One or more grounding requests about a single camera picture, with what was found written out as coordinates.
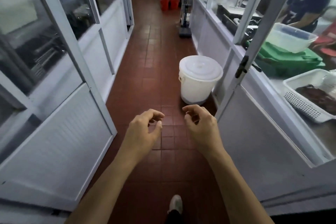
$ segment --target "worker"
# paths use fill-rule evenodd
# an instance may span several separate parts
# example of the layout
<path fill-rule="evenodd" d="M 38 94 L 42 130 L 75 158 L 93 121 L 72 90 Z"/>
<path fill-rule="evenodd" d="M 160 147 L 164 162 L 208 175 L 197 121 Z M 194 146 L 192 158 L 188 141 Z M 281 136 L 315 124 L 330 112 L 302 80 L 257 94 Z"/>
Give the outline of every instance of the worker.
<path fill-rule="evenodd" d="M 186 112 L 184 118 L 191 140 L 207 159 L 216 177 L 230 223 L 274 223 L 225 151 L 216 118 L 199 105 L 185 106 L 183 111 Z M 66 224 L 108 222 L 127 177 L 161 136 L 164 116 L 159 111 L 149 109 L 131 121 L 115 159 L 83 197 Z M 155 129 L 149 133 L 148 124 L 154 121 L 157 121 Z M 165 223 L 182 223 L 182 212 L 182 199 L 175 195 Z"/>
<path fill-rule="evenodd" d="M 279 15 L 283 24 L 312 33 L 330 0 L 288 0 Z"/>

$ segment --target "bucket lid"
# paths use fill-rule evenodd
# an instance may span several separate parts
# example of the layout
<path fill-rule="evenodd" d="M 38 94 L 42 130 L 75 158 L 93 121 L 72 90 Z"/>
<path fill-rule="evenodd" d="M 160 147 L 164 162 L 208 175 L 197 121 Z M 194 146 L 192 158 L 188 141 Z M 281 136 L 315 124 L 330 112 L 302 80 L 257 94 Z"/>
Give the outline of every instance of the bucket lid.
<path fill-rule="evenodd" d="M 212 81 L 223 75 L 221 65 L 206 56 L 187 56 L 181 59 L 179 67 L 186 76 L 202 81 Z"/>

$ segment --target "dark blue shirt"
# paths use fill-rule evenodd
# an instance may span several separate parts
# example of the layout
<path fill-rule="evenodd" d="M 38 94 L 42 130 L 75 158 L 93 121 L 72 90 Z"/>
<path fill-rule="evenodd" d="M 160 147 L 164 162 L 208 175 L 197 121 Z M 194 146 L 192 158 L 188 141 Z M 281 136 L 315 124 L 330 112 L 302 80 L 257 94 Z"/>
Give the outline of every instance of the dark blue shirt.
<path fill-rule="evenodd" d="M 288 13 L 283 19 L 283 24 L 291 24 L 302 19 L 305 13 L 320 14 L 328 6 L 330 0 L 288 0 Z M 301 28 L 307 32 L 313 32 L 317 26 L 317 20 Z"/>

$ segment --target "red tiled floor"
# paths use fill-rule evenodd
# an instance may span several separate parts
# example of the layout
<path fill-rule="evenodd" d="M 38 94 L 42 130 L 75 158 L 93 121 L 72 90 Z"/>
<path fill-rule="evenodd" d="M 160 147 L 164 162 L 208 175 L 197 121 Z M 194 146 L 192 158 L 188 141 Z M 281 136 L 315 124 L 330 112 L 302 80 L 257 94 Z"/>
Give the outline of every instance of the red tiled floor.
<path fill-rule="evenodd" d="M 196 51 L 191 39 L 179 38 L 180 12 L 162 12 L 159 0 L 132 0 L 132 6 L 136 25 L 106 103 L 118 134 L 89 188 L 113 161 L 129 122 L 153 108 L 166 115 L 162 136 L 126 181 L 110 223 L 164 223 L 175 194 L 185 223 L 229 223 L 215 177 L 184 123 L 179 61 Z M 204 106 L 215 114 L 212 100 Z"/>

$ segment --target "red bucket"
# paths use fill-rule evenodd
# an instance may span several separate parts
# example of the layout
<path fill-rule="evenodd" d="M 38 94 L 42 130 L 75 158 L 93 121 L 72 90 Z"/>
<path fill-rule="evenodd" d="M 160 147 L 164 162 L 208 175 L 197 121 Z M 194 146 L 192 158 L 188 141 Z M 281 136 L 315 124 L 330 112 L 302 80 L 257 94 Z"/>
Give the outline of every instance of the red bucket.
<path fill-rule="evenodd" d="M 170 0 L 170 9 L 176 10 L 179 8 L 179 0 Z"/>
<path fill-rule="evenodd" d="M 168 10 L 169 0 L 160 0 L 161 10 L 166 11 Z"/>

